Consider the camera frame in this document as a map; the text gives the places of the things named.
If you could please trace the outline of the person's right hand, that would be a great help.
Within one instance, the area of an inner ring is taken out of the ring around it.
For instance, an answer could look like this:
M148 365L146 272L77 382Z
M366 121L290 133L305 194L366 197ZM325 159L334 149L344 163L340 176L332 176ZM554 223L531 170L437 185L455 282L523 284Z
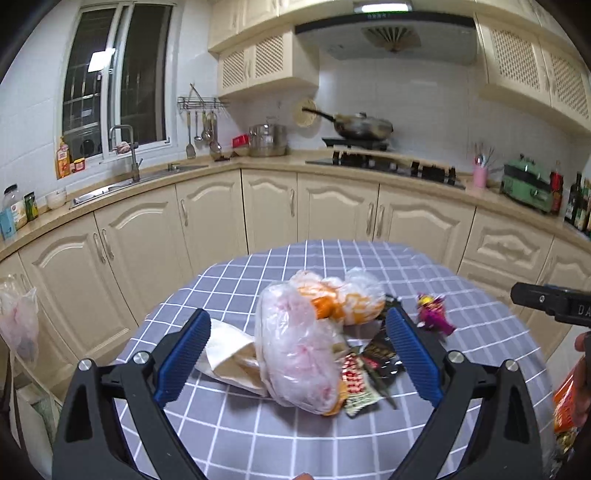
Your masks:
M575 340L575 350L585 353L585 342L590 338L590 333L580 334ZM577 362L573 370L573 404L571 415L576 427L582 427L590 412L590 386L587 384L586 355Z

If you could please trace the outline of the person's left hand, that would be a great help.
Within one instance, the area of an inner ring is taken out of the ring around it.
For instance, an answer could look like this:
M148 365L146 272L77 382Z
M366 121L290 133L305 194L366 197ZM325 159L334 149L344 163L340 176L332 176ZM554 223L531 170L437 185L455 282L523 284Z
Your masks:
M314 479L314 477L312 477L308 473L301 473L296 478L294 478L294 480L315 480L315 479Z

